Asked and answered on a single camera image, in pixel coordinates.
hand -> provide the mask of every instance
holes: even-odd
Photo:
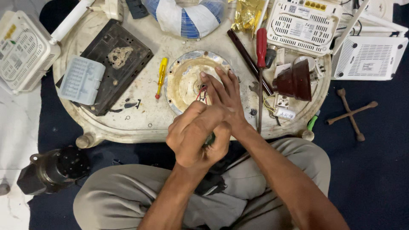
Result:
[[[212,104],[223,104],[226,107],[233,108],[234,112],[227,122],[231,125],[231,134],[237,138],[242,130],[249,125],[244,117],[243,106],[240,99],[240,85],[234,73],[229,70],[228,74],[224,73],[220,67],[215,71],[222,79],[223,85],[213,76],[200,73],[200,78],[207,85],[207,94]]]
[[[211,106],[194,101],[169,126],[166,143],[175,152],[176,162],[193,170],[208,171],[229,149],[231,126],[225,122],[231,111],[215,103]],[[213,144],[203,147],[214,132]]]

dark brown rod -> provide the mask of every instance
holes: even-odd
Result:
[[[250,70],[253,73],[253,76],[256,78],[258,81],[258,77],[260,74],[260,70],[258,69],[256,63],[253,61],[252,57],[250,54],[247,52],[246,48],[244,48],[243,44],[241,43],[240,39],[238,39],[236,33],[230,29],[227,31],[227,35],[229,35],[229,38],[231,41],[234,43],[236,48],[238,49],[238,52],[240,55],[243,57],[244,61],[247,63],[247,66],[250,68]],[[271,86],[267,83],[265,78],[263,77],[263,90],[265,93],[267,93],[268,96],[273,94],[273,89]]]

yellow screwdriver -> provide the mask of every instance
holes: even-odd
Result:
[[[159,81],[157,82],[158,88],[157,88],[157,93],[155,95],[156,102],[159,100],[159,93],[160,93],[160,88],[163,85],[163,78],[165,77],[165,71],[166,71],[166,64],[168,63],[167,58],[163,58],[162,61],[160,62],[160,67],[159,67]]]

dark blue carpet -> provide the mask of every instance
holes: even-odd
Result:
[[[75,6],[75,0],[53,0],[40,15],[52,32]],[[409,6],[395,6],[394,21],[409,22]],[[314,126],[315,144],[331,160],[329,199],[340,210],[351,229],[409,229],[409,52],[391,81],[332,81],[321,114]],[[354,116],[364,142],[355,140],[349,119],[329,126],[324,123],[345,113],[336,90],[345,88],[352,110],[377,101],[379,106]],[[52,72],[41,82],[42,108],[38,137],[40,153],[75,145],[82,128],[63,108],[54,88]],[[243,151],[237,142],[232,152]],[[86,149],[92,172],[112,165],[113,159],[124,164],[139,163],[171,169],[175,159],[165,143],[120,144],[104,141]],[[72,203],[79,186],[57,194],[35,196],[30,202],[31,230],[79,230]]]

khaki pants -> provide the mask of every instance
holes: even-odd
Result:
[[[281,139],[271,145],[328,195],[331,169],[324,150],[300,138]],[[170,173],[146,165],[111,166],[95,172],[74,201],[78,224],[83,230],[137,229]],[[226,226],[237,230],[294,228],[289,211],[253,159],[244,156],[222,176],[227,185],[222,193],[190,197],[184,228],[204,224],[212,230]]]

